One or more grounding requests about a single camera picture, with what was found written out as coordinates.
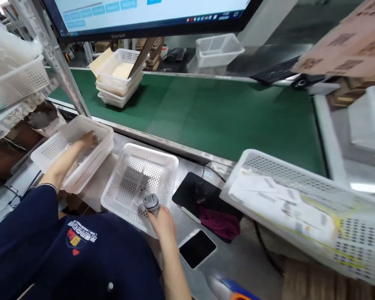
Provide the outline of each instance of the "navy blue shirt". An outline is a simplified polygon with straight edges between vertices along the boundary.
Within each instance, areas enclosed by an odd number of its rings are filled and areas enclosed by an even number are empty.
[[[160,277],[132,225],[111,213],[59,220],[51,185],[0,223],[0,299],[164,299]]]

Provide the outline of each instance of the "green conveyor belt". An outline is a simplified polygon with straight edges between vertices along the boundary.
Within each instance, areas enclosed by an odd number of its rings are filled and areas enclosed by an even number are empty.
[[[97,97],[93,73],[72,73],[92,116],[232,161],[257,149],[326,176],[314,104],[305,91],[146,74],[119,109]],[[71,103],[61,88],[49,97]]]

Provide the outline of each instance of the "taskbar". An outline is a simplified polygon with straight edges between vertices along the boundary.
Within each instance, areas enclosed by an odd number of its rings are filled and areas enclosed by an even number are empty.
[[[81,35],[94,35],[94,34],[112,33],[112,32],[128,31],[128,30],[139,30],[139,29],[148,29],[148,28],[157,28],[157,27],[159,28],[159,27],[167,27],[167,26],[174,26],[174,25],[180,25],[180,24],[191,24],[191,23],[202,23],[202,22],[204,23],[204,22],[239,19],[241,15],[243,14],[243,12],[244,10],[237,10],[237,11],[232,11],[232,12],[223,12],[223,13],[220,12],[220,13],[213,13],[209,15],[183,17],[183,18],[178,18],[178,19],[106,27],[106,28],[99,28],[99,29],[92,29],[92,30],[73,31],[73,32],[68,32],[68,33],[60,32],[60,36],[61,37],[66,37],[66,36],[75,37],[75,36],[81,36]]]

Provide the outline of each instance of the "logo on shirt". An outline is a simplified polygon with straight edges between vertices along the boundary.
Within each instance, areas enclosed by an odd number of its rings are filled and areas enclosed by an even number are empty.
[[[72,254],[77,256],[78,249],[82,249],[87,241],[95,242],[97,240],[97,233],[87,229],[78,221],[71,221],[68,223],[71,228],[67,232],[66,242],[67,246],[72,249]]]

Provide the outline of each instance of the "hand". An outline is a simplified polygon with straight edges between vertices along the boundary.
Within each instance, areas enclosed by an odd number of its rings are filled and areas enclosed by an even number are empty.
[[[176,227],[170,210],[160,206],[157,217],[151,212],[148,212],[148,216],[160,243],[175,243],[176,245]]]
[[[97,144],[96,142],[93,141],[93,136],[94,136],[95,132],[94,130],[88,132],[88,133],[85,133],[79,141],[82,142],[83,146],[84,147],[90,147],[94,144]]]

